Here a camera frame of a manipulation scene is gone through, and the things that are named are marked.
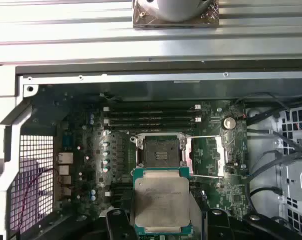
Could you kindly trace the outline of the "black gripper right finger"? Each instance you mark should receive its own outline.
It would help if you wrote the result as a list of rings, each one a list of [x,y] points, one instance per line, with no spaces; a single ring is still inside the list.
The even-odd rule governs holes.
[[[208,240],[302,240],[302,235],[262,214],[249,213],[237,220],[225,211],[210,209],[204,220],[204,236]]]

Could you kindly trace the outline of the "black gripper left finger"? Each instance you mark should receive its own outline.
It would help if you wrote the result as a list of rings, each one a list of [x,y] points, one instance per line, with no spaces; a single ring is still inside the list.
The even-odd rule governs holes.
[[[128,216],[123,209],[114,208],[100,216],[92,229],[84,235],[88,240],[138,240],[138,236],[131,226]]]

